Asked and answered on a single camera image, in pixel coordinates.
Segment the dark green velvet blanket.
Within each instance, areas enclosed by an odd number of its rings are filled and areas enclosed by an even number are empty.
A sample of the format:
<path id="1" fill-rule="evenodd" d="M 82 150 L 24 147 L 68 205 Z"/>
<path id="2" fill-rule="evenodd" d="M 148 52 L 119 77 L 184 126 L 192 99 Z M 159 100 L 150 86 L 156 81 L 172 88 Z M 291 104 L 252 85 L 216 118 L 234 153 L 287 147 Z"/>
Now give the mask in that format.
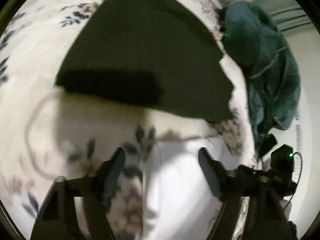
<path id="1" fill-rule="evenodd" d="M 261 7 L 240 1 L 217 14 L 223 47 L 246 81 L 255 152 L 262 156 L 268 132 L 287 130 L 296 114 L 301 93 L 298 64 L 284 35 Z"/>

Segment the black cloth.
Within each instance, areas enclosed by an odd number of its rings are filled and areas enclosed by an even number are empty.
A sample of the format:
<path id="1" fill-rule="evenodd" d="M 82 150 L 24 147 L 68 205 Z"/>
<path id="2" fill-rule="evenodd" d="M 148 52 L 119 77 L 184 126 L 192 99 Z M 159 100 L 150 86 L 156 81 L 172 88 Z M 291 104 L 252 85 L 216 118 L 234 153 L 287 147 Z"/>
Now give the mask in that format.
<path id="1" fill-rule="evenodd" d="M 176 0 L 105 0 L 68 51 L 56 85 L 69 93 L 219 123 L 233 84 L 205 25 Z"/>

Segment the white cloth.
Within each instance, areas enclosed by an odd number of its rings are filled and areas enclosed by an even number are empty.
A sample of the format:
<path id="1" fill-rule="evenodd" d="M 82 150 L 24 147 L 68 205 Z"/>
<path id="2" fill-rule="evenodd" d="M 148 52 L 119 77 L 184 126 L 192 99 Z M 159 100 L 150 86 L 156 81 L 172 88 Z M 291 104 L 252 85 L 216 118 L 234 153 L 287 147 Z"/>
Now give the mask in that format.
<path id="1" fill-rule="evenodd" d="M 143 239 L 206 239 L 221 208 L 198 162 L 209 155 L 232 170 L 239 161 L 220 138 L 159 141 L 144 168 Z"/>

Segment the floral bed quilt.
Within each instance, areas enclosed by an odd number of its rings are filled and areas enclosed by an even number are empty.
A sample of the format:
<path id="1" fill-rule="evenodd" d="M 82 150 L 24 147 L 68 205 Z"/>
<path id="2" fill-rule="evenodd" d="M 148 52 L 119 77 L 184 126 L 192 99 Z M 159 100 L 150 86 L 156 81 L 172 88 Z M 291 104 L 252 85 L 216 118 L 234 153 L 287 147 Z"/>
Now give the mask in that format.
<path id="1" fill-rule="evenodd" d="M 1 201 L 29 239 L 56 177 L 93 175 L 117 148 L 127 151 L 106 218 L 116 239 L 143 239 L 144 168 L 159 141 L 220 138 L 239 164 L 255 166 L 246 87 L 236 63 L 231 120 L 211 125 L 167 112 L 71 94 L 55 84 L 83 27 L 105 0 L 27 0 L 1 36 Z M 217 0 L 177 0 L 220 38 Z"/>

